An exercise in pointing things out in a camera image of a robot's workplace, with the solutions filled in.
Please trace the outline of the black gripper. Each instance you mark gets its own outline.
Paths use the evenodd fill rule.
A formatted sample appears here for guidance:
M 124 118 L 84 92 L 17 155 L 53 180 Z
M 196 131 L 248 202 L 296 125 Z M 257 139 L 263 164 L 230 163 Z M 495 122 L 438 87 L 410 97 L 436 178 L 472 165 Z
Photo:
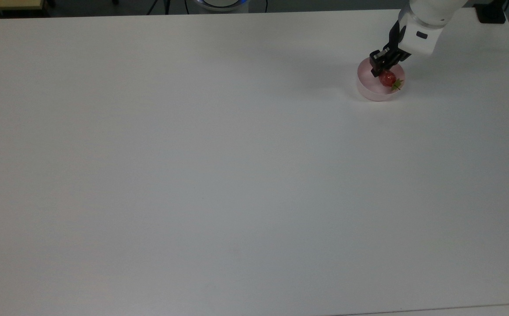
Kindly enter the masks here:
M 401 61 L 405 61 L 411 53 L 399 48 L 399 44 L 405 35 L 406 27 L 400 27 L 400 22 L 395 22 L 389 31 L 388 42 L 383 50 L 375 50 L 369 54 L 369 64 L 372 66 L 371 74 L 379 77 Z

